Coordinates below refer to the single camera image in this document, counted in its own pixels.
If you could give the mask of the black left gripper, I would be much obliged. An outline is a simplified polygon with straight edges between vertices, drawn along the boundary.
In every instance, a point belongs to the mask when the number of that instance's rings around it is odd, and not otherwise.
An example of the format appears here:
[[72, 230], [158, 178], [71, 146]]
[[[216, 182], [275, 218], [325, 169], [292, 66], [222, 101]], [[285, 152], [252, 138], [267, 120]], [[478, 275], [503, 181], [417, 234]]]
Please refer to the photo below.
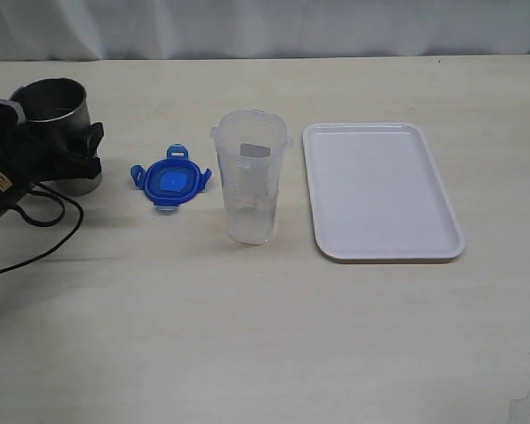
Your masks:
[[28, 129], [27, 122], [14, 127], [0, 127], [0, 190], [9, 190], [16, 181], [31, 182], [95, 179], [102, 172], [95, 155], [104, 128], [96, 122], [70, 134], [66, 154], [54, 149], [50, 141]]

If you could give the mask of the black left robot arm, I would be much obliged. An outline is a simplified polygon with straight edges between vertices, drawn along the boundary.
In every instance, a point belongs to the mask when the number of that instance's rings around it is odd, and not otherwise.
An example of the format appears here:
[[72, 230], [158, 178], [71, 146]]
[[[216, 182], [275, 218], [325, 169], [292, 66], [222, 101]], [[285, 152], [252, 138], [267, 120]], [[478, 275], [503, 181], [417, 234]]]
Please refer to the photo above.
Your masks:
[[94, 190], [103, 136], [103, 124], [78, 111], [32, 121], [20, 103], [0, 99], [0, 217], [39, 183], [51, 182], [70, 196]]

